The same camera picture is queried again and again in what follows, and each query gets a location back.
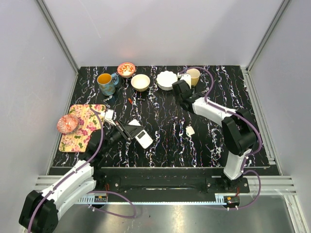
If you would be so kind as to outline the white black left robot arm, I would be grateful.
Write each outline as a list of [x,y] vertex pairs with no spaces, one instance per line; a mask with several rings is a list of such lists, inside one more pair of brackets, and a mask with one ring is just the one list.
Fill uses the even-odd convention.
[[144,148],[153,140],[139,124],[132,120],[128,124],[109,121],[112,127],[108,133],[104,129],[95,130],[90,135],[86,151],[78,162],[57,182],[46,189],[31,191],[24,202],[19,224],[30,233],[51,233],[62,215],[88,192],[100,192],[105,187],[105,172],[102,166],[105,154],[120,141],[135,139]]

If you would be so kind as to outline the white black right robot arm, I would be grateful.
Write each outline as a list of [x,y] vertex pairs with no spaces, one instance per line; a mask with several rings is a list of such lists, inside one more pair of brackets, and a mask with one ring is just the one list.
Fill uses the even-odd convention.
[[173,83],[173,94],[184,110],[205,117],[222,127],[228,157],[221,187],[226,192],[234,191],[239,185],[238,179],[243,174],[247,157],[257,153],[262,147],[260,133],[249,111],[230,109],[208,100],[203,93],[194,94],[185,80]]

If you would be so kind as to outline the white battery cover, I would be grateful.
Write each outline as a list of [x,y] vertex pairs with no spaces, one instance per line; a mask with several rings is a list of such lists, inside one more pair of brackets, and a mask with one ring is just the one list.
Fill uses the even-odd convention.
[[193,129],[192,126],[187,126],[187,127],[186,127],[186,134],[187,134],[187,136],[189,136],[189,137],[191,137],[192,135],[195,134],[195,131],[194,131],[194,129]]

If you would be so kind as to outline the white red remote control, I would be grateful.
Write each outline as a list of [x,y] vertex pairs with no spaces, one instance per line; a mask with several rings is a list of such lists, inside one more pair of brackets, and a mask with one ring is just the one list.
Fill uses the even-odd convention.
[[149,146],[151,146],[153,139],[136,119],[130,121],[129,125],[138,127],[138,132],[135,133],[135,139],[144,149],[147,149]]

